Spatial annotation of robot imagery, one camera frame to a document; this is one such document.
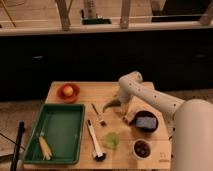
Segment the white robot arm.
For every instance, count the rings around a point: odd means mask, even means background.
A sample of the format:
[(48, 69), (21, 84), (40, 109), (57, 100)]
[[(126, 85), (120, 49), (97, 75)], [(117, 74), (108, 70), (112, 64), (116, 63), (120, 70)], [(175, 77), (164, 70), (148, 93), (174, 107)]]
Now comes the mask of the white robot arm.
[(213, 171), (213, 104), (146, 88), (142, 80), (138, 71), (121, 76), (118, 99), (127, 103), (136, 96), (173, 118), (171, 171)]

